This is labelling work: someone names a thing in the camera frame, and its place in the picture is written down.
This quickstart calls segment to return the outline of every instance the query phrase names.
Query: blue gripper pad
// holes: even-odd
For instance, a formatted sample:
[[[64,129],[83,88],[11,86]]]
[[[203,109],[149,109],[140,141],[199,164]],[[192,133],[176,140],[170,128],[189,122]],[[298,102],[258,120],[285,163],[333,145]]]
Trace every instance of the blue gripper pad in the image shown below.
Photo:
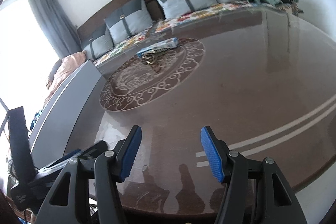
[[[126,138],[124,144],[127,145],[128,141],[129,141],[129,144],[126,148],[126,151],[123,153],[122,160],[121,160],[121,171],[119,175],[119,179],[121,181],[124,181],[125,178],[127,178],[129,174],[131,173],[134,159],[135,159],[135,156],[137,155],[137,152],[139,150],[139,146],[141,143],[141,139],[142,139],[141,127],[133,126],[128,137]]]
[[[201,143],[208,158],[212,175],[222,183],[225,177],[222,160],[206,127],[201,129]]]

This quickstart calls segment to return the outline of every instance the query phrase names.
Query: oval table medallion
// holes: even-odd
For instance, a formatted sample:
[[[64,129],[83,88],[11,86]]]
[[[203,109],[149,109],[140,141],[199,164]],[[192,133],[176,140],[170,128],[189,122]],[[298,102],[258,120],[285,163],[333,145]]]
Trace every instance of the oval table medallion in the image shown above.
[[[165,51],[153,65],[135,55],[107,80],[100,94],[100,103],[109,111],[147,104],[184,81],[198,68],[204,54],[202,42],[181,38],[177,48]]]

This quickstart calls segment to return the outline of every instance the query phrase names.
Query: peach cloth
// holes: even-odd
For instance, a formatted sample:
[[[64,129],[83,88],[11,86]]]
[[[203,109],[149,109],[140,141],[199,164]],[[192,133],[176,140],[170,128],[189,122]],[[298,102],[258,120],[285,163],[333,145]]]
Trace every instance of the peach cloth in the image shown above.
[[[76,52],[62,59],[62,64],[54,75],[54,80],[49,88],[50,93],[47,99],[44,101],[43,108],[46,106],[47,102],[53,96],[62,82],[77,68],[84,64],[85,60],[86,57],[84,52]]]

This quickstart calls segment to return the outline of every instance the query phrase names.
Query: tissue box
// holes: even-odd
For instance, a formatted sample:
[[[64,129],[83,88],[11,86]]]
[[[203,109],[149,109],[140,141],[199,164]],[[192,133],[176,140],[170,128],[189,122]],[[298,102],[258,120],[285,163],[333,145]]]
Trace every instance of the tissue box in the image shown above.
[[[165,49],[165,48],[176,48],[177,45],[179,44],[179,40],[176,37],[163,40],[161,42],[157,42],[153,45],[150,45],[148,47],[142,48],[140,51],[136,53],[136,55],[140,58],[141,55],[144,53],[154,50],[154,51],[159,51],[160,49]]]

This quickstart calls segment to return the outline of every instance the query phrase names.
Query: silver screw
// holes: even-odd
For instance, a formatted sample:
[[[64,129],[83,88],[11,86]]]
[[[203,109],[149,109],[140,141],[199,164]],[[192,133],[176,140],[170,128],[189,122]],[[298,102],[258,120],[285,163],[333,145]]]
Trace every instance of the silver screw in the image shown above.
[[[75,164],[75,163],[77,163],[78,162],[78,159],[77,158],[71,158],[70,160],[69,160],[69,163],[70,164]]]
[[[229,152],[229,155],[230,155],[231,157],[238,157],[239,153],[238,153],[236,150],[231,150],[231,151]]]
[[[272,159],[272,158],[270,158],[270,157],[267,157],[267,158],[265,159],[265,161],[266,161],[267,164],[273,164],[273,163],[274,163],[274,159]]]
[[[107,150],[104,153],[105,157],[112,157],[114,155],[114,151],[113,150]]]

